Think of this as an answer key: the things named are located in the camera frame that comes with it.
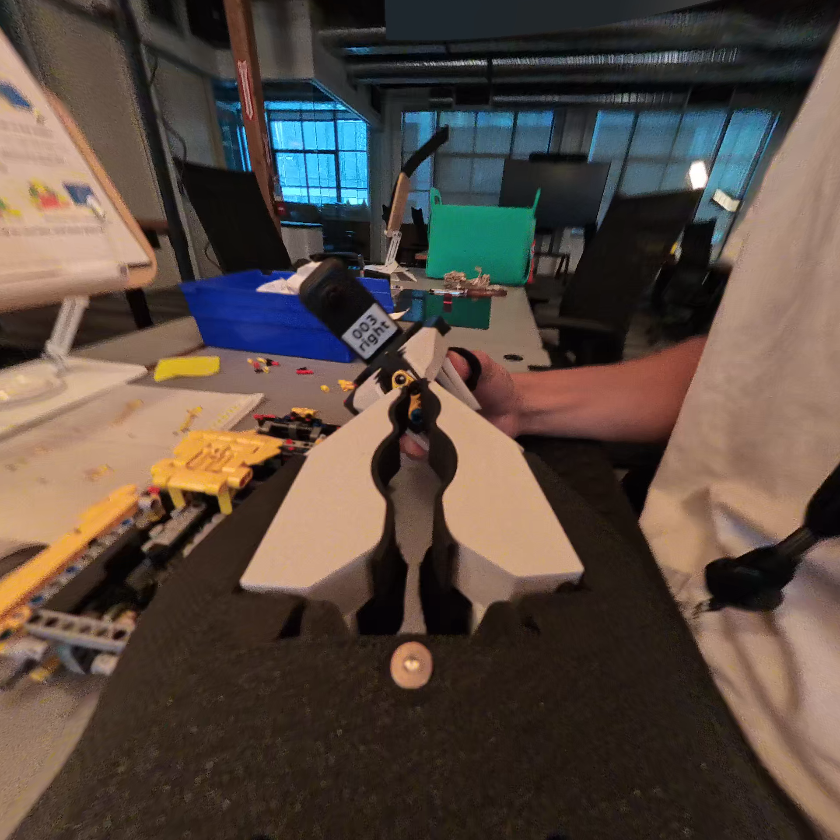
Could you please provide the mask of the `person's right forearm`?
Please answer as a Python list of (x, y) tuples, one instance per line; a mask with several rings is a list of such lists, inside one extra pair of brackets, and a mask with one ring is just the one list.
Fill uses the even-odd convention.
[(707, 336), (646, 357), (513, 376), (508, 433), (660, 443), (672, 433)]

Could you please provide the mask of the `pile of small coloured pins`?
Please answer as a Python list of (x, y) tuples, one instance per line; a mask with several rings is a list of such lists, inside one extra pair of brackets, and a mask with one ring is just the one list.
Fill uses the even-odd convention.
[[(313, 369), (309, 364), (289, 366), (285, 362), (261, 357), (247, 358), (247, 363), (255, 373), (260, 374), (267, 374), (270, 371), (282, 369), (289, 370), (298, 377), (320, 375), (319, 370)], [(337, 378), (334, 384), (342, 392), (352, 392), (356, 388), (356, 384), (351, 379)]]

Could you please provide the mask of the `yellow toy car model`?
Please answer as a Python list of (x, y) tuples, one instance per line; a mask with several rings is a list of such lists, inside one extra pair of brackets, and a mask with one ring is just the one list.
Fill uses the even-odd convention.
[(173, 567), (289, 459), (339, 424), (317, 410), (256, 414), (248, 431), (192, 430), (42, 547), (2, 557), (2, 691), (65, 670), (109, 676)]

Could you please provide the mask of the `instruction booklet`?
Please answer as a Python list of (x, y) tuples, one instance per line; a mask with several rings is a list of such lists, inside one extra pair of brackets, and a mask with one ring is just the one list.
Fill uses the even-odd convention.
[(147, 487), (152, 465), (187, 433), (232, 429), (264, 400), (124, 385), (3, 440), (2, 557), (51, 543), (121, 487)]

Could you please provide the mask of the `printed paper sheet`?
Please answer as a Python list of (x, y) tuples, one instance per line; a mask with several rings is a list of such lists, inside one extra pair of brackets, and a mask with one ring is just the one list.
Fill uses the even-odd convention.
[(2, 311), (120, 286), (150, 261), (102, 179), (1, 37)]

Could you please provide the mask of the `yellow paper sheet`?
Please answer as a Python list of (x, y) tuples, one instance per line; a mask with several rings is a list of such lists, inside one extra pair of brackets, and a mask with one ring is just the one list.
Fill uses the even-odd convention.
[(168, 382), (174, 379), (206, 378), (221, 370), (217, 355), (178, 356), (159, 359), (154, 368), (154, 382)]

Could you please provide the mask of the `dark flat panel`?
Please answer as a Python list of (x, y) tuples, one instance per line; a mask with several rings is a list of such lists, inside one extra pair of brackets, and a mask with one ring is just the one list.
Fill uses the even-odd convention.
[(254, 173), (183, 162), (181, 180), (223, 273), (291, 268)]

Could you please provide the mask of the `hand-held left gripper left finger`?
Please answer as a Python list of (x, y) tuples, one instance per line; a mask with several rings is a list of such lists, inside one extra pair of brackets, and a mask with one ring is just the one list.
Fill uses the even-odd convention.
[(375, 484), (376, 449), (395, 431), (391, 391), (314, 447), (239, 579), (247, 592), (362, 607), (369, 561), (385, 535), (387, 501)]

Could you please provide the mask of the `green sheet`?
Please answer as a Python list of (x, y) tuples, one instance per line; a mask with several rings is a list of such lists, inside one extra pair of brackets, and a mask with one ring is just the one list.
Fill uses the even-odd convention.
[(451, 271), (469, 276), (477, 268), (490, 281), (522, 287), (530, 276), (537, 204), (525, 207), (446, 204), (430, 191), (427, 277)]

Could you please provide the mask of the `blue plastic bin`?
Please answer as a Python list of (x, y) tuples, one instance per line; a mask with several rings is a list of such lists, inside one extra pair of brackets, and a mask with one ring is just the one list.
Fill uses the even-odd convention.
[(181, 284), (205, 345), (258, 355), (349, 363), (358, 357), (297, 296), (260, 291), (289, 270), (245, 270)]

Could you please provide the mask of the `white waste bin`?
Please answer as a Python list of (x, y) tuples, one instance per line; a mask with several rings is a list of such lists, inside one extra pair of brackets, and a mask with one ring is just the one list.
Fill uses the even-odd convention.
[(280, 232), (293, 265), (324, 253), (322, 226), (314, 223), (280, 223)]

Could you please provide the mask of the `crumpled white paper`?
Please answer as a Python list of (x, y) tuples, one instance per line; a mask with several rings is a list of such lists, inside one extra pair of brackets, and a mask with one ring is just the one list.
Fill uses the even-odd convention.
[(320, 262), (309, 261), (301, 264), (289, 277), (279, 277), (257, 287), (258, 292), (298, 297), (303, 283), (320, 267)]

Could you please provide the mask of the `person's right hand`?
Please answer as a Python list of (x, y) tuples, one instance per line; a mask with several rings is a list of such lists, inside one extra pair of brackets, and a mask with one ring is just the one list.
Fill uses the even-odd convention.
[(447, 360), (479, 404), (479, 415), (510, 438), (522, 432), (524, 389), (531, 373), (510, 373), (487, 353), (453, 347)]

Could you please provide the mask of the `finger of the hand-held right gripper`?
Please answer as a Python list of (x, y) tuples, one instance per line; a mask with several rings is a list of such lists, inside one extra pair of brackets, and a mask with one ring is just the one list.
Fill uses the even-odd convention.
[(443, 380), (455, 376), (448, 358), (448, 327), (411, 327), (406, 330), (406, 371), (415, 380)]
[(366, 378), (359, 376), (353, 381), (354, 388), (344, 399), (344, 408), (351, 414), (359, 415), (376, 404), (391, 392), (391, 384), (382, 384), (378, 375)]

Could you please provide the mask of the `white clipboard stand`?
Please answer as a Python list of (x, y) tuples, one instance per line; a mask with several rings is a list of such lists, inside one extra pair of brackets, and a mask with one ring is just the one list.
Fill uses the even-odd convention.
[(1, 438), (10, 438), (111, 389), (144, 376), (140, 364), (90, 360), (70, 355), (88, 297), (68, 297), (36, 360), (1, 372)]

